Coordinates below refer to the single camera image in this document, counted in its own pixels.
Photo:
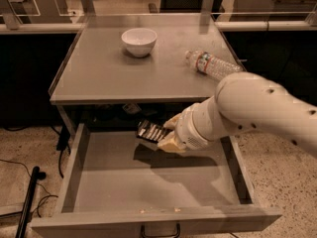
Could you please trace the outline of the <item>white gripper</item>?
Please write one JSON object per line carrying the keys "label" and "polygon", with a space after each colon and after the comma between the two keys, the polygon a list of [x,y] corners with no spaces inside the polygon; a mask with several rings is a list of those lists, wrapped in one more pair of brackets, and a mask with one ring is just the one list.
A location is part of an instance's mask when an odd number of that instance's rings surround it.
{"label": "white gripper", "polygon": [[165,121],[163,127],[169,130],[175,128],[158,142],[158,148],[167,153],[183,153],[186,148],[205,149],[214,142],[211,107],[208,102],[194,103]]}

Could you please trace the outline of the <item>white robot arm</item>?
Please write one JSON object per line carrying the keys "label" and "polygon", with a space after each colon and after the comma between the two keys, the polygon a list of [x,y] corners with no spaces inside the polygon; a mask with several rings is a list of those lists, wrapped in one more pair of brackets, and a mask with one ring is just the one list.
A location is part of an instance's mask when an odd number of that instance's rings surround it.
{"label": "white robot arm", "polygon": [[317,157],[317,107],[249,72],[224,77],[212,97],[185,108],[164,126],[170,133],[158,147],[167,153],[207,149],[221,138],[258,130]]}

